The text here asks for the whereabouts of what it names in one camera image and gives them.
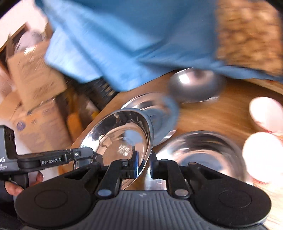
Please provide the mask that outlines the person's left hand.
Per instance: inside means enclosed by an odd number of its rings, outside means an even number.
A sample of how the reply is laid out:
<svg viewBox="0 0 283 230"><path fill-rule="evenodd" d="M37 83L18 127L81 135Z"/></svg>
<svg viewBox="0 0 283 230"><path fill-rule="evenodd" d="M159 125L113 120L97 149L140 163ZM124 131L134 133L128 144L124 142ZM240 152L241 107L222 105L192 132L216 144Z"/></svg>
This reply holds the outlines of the person's left hand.
<svg viewBox="0 0 283 230"><path fill-rule="evenodd" d="M38 183L43 182L43 180L44 180L44 177L42 173L38 172L38 174L36 175L36 181L32 183L31 185L37 185ZM9 181L4 182L4 187L7 193L11 196L18 196L24 190L22 187L16 185L15 183L9 182Z"/></svg>

